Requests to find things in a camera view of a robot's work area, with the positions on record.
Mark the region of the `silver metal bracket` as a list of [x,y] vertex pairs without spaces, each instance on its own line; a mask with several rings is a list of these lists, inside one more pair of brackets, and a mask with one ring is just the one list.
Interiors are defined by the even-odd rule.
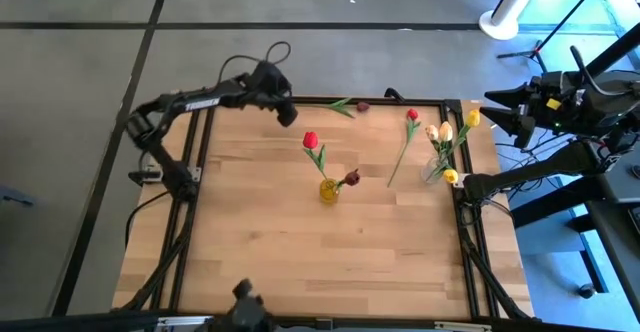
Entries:
[[213,320],[212,316],[170,316],[159,317],[157,326],[162,328],[170,328],[177,326],[202,326]]
[[451,321],[435,321],[434,329],[448,332],[493,332],[491,325]]

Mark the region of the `black side table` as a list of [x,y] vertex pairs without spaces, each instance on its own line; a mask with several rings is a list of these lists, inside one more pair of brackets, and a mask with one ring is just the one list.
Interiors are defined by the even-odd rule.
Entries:
[[640,322],[640,140],[610,171],[576,179],[558,192],[561,211],[586,208],[569,227],[597,233]]

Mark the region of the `red artificial tulip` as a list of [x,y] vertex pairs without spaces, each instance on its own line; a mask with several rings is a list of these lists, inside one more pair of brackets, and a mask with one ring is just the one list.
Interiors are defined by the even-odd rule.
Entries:
[[404,155],[406,153],[406,150],[409,146],[409,144],[411,143],[414,134],[416,133],[416,131],[419,129],[421,125],[421,122],[419,121],[419,113],[417,110],[410,108],[407,113],[406,113],[406,138],[405,138],[405,142],[403,147],[401,148],[401,151],[398,155],[398,159],[396,161],[396,164],[394,166],[394,169],[392,171],[392,174],[388,180],[387,186],[390,187],[391,184],[393,183],[393,180],[397,174],[397,171],[400,167],[400,164],[404,158]]
[[322,145],[320,149],[317,150],[319,147],[318,135],[315,132],[306,132],[302,140],[302,145],[304,152],[312,160],[323,178],[327,179],[328,176],[324,171],[326,163],[326,147]]

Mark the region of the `maroon artificial tulip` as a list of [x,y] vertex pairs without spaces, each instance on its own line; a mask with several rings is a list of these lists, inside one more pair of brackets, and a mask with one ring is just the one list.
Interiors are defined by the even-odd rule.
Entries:
[[355,186],[360,181],[360,174],[357,169],[348,172],[337,184],[335,191],[339,192],[341,188],[345,185],[347,186]]
[[[348,117],[350,119],[355,119],[355,115],[349,110],[349,105],[351,102],[351,98],[344,98],[329,104],[313,104],[313,107],[331,110],[342,116]],[[369,109],[370,104],[367,102],[357,102],[355,104],[355,111],[358,113],[367,112]]]

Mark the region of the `black slanted post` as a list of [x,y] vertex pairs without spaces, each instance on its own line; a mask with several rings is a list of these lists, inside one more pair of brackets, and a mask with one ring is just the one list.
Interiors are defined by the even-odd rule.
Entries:
[[596,56],[586,69],[596,78],[637,47],[640,47],[640,22]]

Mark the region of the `white artificial tulip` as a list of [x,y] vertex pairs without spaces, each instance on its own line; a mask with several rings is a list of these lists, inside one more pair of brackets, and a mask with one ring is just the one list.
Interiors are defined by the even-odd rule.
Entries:
[[453,129],[448,122],[443,122],[439,128],[438,137],[438,170],[447,168],[448,158],[451,153],[453,142]]
[[431,164],[434,168],[437,168],[440,164],[440,140],[439,140],[439,129],[435,125],[429,125],[425,128],[426,135],[434,148],[435,156],[431,160]]

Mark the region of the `black beam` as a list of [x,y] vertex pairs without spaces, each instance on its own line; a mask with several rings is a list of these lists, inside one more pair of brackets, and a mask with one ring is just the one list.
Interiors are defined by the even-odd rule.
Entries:
[[[191,327],[194,332],[212,332],[217,315],[202,326],[177,326],[162,328],[157,326],[159,317],[170,317],[164,311],[115,311],[100,314],[58,316],[36,319],[0,321],[0,332],[133,332],[146,330],[171,330],[179,327]],[[444,319],[366,319],[366,318],[314,318],[314,317],[276,317],[274,332],[293,332],[301,328],[303,332],[337,332],[340,329],[374,329],[381,332],[401,331],[444,331],[435,330],[435,321]],[[493,332],[622,332],[621,330],[570,326],[545,323],[534,319],[511,320],[479,317],[468,321],[451,321],[491,325]]]

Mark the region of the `yellow glass vase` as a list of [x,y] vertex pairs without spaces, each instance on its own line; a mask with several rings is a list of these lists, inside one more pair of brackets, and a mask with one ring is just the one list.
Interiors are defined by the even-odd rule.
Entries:
[[338,182],[330,178],[323,180],[319,186],[319,198],[322,203],[327,205],[337,203],[339,199]]

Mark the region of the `black aluminium table frame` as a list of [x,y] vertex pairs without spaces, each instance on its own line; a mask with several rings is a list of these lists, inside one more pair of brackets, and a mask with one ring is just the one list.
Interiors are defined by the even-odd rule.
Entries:
[[[432,156],[423,133],[404,145],[406,113],[422,125],[457,121],[469,101],[374,98],[350,119],[298,101],[296,122],[284,128],[254,107],[218,109],[179,118],[166,138],[169,152],[191,162],[200,179],[191,206],[174,207],[158,185],[143,189],[113,296],[132,303],[167,254],[181,227],[191,234],[146,308],[178,314],[218,314],[232,289],[248,278],[276,317],[444,319],[502,316],[480,273],[464,255],[454,194],[420,172]],[[325,180],[304,152],[306,132],[326,147],[325,173],[343,186],[338,202],[320,201]]]

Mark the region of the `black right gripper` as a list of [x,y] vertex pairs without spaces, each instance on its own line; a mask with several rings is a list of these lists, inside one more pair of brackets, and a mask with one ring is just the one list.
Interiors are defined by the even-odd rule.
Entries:
[[529,144],[536,127],[585,137],[608,132],[608,96],[579,72],[549,72],[515,88],[487,91],[484,96],[508,108],[523,104],[523,115],[508,109],[480,108],[481,114],[515,137],[517,148]]

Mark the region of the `black table leg bar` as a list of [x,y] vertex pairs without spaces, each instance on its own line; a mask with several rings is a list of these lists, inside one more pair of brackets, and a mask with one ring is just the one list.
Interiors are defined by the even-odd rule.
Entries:
[[558,212],[605,197],[596,177],[583,177],[512,210],[516,229]]

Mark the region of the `white pillar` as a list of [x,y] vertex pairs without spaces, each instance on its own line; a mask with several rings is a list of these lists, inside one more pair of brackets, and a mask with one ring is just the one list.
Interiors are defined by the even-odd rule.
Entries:
[[500,0],[493,10],[479,17],[482,32],[495,40],[513,39],[519,32],[518,18],[531,0]]

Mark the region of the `clear glass vase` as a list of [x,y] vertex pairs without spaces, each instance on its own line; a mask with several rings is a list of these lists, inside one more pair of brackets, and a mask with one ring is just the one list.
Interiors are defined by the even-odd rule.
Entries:
[[434,184],[442,178],[447,169],[449,169],[448,159],[434,156],[421,170],[421,178],[427,184]]

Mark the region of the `black tripod stand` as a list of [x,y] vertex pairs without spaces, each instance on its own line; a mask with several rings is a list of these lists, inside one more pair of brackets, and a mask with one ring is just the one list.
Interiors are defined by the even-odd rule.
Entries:
[[504,65],[522,65],[532,74],[575,67],[575,46],[586,62],[617,38],[607,0],[530,0],[518,18],[517,45],[495,55]]

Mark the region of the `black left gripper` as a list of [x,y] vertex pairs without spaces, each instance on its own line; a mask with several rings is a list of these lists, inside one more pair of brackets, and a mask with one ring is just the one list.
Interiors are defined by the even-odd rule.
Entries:
[[277,120],[283,127],[290,126],[298,117],[291,101],[292,86],[273,63],[261,61],[248,77],[248,103],[261,108],[275,108]]

